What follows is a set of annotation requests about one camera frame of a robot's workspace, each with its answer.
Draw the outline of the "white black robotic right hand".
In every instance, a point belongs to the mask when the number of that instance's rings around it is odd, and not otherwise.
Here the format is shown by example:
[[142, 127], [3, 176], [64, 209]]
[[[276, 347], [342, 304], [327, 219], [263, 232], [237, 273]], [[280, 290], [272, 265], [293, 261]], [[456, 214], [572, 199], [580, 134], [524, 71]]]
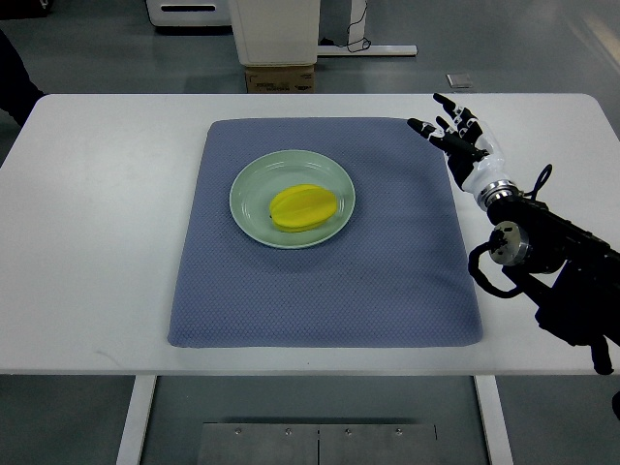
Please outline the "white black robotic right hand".
[[429, 123], [410, 118], [407, 124], [444, 152], [456, 185], [478, 196], [490, 184], [509, 182], [504, 173], [504, 155], [479, 119], [468, 108], [442, 94], [435, 93], [433, 99], [448, 119], [437, 116], [434, 123]]

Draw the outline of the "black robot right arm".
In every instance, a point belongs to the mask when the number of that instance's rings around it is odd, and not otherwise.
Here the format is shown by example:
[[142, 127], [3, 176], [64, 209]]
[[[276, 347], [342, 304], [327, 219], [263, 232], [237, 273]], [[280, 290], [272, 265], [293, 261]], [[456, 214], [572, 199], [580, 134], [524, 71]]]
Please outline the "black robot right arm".
[[497, 180], [477, 194], [494, 229], [470, 253], [468, 271], [491, 295], [527, 295], [539, 327], [589, 348], [595, 372], [607, 376], [614, 371], [608, 345], [619, 341], [619, 254], [538, 201], [551, 171], [546, 166], [526, 193]]

